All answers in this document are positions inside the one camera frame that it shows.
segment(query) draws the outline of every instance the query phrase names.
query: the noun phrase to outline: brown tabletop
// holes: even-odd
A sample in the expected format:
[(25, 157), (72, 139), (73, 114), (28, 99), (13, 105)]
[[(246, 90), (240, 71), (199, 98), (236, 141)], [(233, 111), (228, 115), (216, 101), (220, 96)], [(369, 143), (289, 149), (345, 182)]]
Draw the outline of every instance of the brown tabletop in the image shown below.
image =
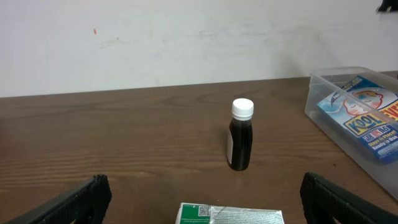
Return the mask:
[[(397, 203), (304, 114), (308, 78), (0, 99), (0, 222), (95, 174), (104, 223), (174, 223), (181, 202), (282, 210), (306, 223), (304, 173), (395, 214)], [(249, 168), (230, 169), (231, 104), (254, 102)]]

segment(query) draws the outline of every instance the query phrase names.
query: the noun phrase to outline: bottle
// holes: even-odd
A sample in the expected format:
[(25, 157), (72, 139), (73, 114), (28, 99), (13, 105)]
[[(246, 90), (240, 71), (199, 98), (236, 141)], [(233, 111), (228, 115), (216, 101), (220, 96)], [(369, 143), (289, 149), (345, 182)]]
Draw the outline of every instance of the bottle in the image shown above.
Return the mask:
[(245, 170), (249, 166), (253, 131), (251, 118), (254, 104), (240, 98), (232, 103), (232, 120), (229, 124), (227, 159), (230, 168)]

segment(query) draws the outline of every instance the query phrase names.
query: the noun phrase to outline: bottle label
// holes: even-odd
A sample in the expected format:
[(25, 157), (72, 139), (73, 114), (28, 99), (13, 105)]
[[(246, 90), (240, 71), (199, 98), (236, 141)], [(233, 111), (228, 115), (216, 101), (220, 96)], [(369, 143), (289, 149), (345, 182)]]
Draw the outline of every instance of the bottle label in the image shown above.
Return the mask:
[(228, 158), (229, 164), (232, 164), (232, 148), (234, 146), (234, 141), (232, 140), (231, 131), (228, 130), (228, 145), (226, 148), (226, 157)]

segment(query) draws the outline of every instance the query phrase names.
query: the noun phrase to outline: packaging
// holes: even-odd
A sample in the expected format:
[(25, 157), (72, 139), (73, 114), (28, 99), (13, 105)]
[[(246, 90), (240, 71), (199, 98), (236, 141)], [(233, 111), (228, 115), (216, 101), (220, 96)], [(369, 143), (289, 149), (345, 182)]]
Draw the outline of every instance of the packaging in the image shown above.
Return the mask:
[(282, 211), (181, 203), (175, 224), (284, 224)]
[[(397, 95), (378, 84), (358, 75), (341, 89), (391, 118), (398, 119)], [(354, 100), (334, 92), (319, 102), (318, 106), (383, 164), (398, 159), (398, 130), (369, 113)]]
[(310, 75), (305, 114), (398, 199), (398, 80), (362, 67)]

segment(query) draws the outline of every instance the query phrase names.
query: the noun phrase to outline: bottle cap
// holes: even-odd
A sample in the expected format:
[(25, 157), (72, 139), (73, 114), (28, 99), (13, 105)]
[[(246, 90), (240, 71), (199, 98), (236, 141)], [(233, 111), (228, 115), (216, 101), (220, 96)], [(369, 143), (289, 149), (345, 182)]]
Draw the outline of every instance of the bottle cap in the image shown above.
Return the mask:
[(240, 98), (232, 103), (232, 116), (239, 121), (250, 120), (253, 116), (254, 103), (251, 100)]

